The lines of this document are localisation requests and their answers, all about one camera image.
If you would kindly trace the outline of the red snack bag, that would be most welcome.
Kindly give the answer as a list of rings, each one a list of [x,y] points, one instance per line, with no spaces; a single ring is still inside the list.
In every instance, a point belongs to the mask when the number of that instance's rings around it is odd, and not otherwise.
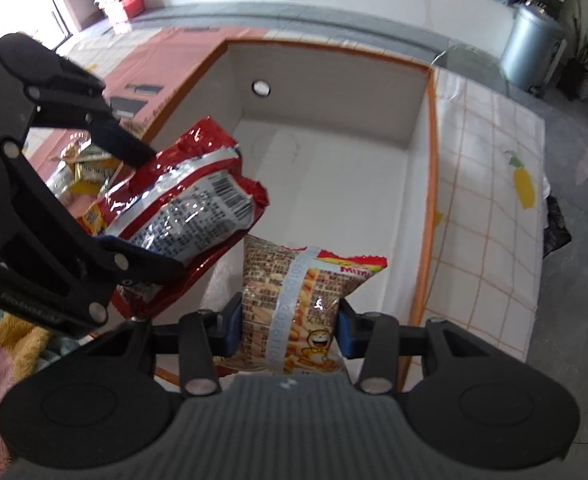
[[[242,174],[239,145],[213,118],[199,120],[81,216],[93,235],[115,236],[181,263],[178,281],[145,276],[112,297],[125,318],[154,318],[182,297],[260,219],[267,190]]]

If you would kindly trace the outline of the yellow snack bag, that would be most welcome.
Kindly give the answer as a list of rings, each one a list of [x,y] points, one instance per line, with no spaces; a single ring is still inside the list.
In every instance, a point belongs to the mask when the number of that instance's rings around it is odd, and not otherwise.
[[[88,132],[73,131],[49,157],[54,169],[46,185],[76,219],[111,187],[122,162],[99,148]]]

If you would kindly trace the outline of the orange cracker snack bag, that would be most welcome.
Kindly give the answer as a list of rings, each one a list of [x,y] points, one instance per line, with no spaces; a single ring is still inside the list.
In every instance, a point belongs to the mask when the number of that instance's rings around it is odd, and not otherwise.
[[[219,364],[246,373],[339,372],[343,359],[333,349],[339,301],[386,266],[382,256],[341,257],[247,235],[241,340]]]

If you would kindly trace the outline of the potted green plant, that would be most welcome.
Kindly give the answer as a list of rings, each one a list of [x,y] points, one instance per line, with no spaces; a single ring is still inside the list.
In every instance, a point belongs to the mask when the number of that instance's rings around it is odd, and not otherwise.
[[[583,15],[581,0],[576,0],[570,21],[570,55],[560,73],[557,89],[569,101],[578,99],[580,88],[588,80],[588,17]]]

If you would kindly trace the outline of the orange storage box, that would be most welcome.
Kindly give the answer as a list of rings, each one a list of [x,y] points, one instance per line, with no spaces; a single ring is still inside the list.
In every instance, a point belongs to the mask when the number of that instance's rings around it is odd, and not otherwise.
[[[437,196],[435,76],[394,55],[303,40],[225,40],[149,125],[167,148],[198,119],[234,136],[268,191],[255,236],[387,268],[349,296],[357,311],[417,324]]]

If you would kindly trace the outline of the pink checkered table mat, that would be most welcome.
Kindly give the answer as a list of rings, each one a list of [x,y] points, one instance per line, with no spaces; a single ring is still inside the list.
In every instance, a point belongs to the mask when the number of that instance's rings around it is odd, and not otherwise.
[[[440,58],[436,238],[425,315],[525,360],[538,307],[544,121]]]

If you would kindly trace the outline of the red box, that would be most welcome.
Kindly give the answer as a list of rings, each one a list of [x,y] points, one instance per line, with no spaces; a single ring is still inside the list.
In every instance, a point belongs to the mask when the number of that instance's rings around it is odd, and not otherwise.
[[[144,0],[119,0],[125,15],[125,21],[142,14],[145,10]]]

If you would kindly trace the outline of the silver trash can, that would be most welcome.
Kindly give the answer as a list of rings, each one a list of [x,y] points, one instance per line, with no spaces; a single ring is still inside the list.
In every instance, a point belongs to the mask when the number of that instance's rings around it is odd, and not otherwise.
[[[500,58],[503,75],[522,91],[541,93],[566,47],[566,28],[537,6],[515,6],[514,26]]]

